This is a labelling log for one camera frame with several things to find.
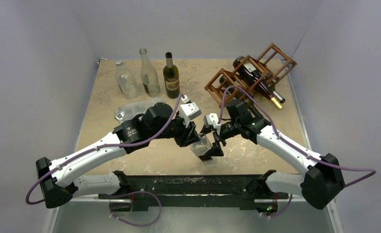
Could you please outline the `clear bottle black cap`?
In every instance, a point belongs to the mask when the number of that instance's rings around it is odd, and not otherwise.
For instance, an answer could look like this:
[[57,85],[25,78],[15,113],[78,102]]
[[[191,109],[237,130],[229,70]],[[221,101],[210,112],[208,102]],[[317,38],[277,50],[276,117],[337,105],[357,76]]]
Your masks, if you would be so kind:
[[193,154],[199,158],[203,163],[213,163],[212,158],[213,144],[204,133],[199,134],[200,140],[191,144],[190,149]]

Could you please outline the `dark bottle silver cap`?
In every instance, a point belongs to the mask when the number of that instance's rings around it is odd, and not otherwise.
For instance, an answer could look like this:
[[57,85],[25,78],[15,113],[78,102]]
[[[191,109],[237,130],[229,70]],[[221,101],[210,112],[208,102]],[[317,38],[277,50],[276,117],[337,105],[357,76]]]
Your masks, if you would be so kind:
[[163,77],[166,88],[166,94],[171,99],[176,99],[180,93],[179,71],[173,64],[173,55],[171,52],[165,54],[166,66],[163,69]]

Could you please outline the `clear glass bottle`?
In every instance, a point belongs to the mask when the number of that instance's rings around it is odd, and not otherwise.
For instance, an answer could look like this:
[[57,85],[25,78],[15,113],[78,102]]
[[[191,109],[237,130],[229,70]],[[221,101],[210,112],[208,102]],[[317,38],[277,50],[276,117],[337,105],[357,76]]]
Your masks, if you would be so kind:
[[122,60],[115,62],[117,73],[116,81],[122,94],[127,99],[133,99],[139,96],[140,90],[134,73],[127,67]]
[[160,86],[156,69],[152,65],[146,48],[140,48],[141,80],[147,95],[155,97],[160,93]]

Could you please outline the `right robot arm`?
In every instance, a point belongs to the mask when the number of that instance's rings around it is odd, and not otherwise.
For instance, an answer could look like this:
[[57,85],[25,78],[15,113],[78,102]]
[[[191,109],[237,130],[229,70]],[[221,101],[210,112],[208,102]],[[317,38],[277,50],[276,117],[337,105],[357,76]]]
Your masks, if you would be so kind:
[[232,100],[226,106],[230,121],[220,124],[217,114],[204,116],[202,133],[214,134],[215,143],[206,156],[219,156],[220,145],[229,138],[241,135],[256,145],[266,148],[289,163],[298,173],[286,174],[268,171],[257,185],[265,198],[274,193],[302,196],[312,207],[324,209],[345,187],[338,159],[328,153],[323,156],[307,149],[274,128],[261,114],[252,114],[244,102]]

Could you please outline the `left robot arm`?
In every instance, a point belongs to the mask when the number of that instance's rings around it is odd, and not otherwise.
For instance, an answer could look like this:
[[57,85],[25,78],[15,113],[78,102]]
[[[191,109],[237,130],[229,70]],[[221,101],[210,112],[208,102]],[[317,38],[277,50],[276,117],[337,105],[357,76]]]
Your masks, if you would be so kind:
[[86,172],[105,162],[123,157],[149,146],[153,139],[174,139],[179,147],[200,140],[193,119],[201,114],[195,102],[174,109],[162,102],[149,107],[144,114],[125,120],[99,141],[59,159],[43,157],[36,169],[43,202],[49,209],[59,207],[72,198],[89,194],[114,195],[122,199],[129,194],[129,185],[119,178],[120,172],[87,176]]

